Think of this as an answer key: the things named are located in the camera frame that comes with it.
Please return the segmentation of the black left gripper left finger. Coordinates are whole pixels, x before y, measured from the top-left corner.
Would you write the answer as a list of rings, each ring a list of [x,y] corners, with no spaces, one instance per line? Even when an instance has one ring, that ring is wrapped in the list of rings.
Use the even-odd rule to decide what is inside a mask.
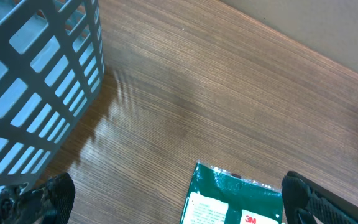
[[[75,185],[68,173],[23,192],[26,187],[26,184],[15,184],[1,190],[0,224],[68,223],[75,201]]]

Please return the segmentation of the dark grey plastic shopping basket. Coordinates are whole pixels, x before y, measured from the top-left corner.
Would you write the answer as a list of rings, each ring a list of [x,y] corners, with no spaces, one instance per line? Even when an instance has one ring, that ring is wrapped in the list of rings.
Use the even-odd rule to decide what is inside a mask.
[[[98,96],[99,2],[0,1],[0,192],[31,188]]]

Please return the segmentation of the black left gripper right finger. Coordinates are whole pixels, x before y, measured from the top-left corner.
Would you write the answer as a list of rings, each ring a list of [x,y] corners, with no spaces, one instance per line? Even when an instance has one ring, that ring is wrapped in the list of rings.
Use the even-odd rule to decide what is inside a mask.
[[[288,224],[358,223],[358,207],[295,171],[282,180]]]

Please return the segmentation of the green gloves package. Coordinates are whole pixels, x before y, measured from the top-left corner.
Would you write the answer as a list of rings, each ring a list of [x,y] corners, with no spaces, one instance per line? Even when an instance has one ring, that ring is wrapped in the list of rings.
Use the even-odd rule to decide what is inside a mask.
[[[180,223],[279,224],[281,190],[198,161],[186,193]]]

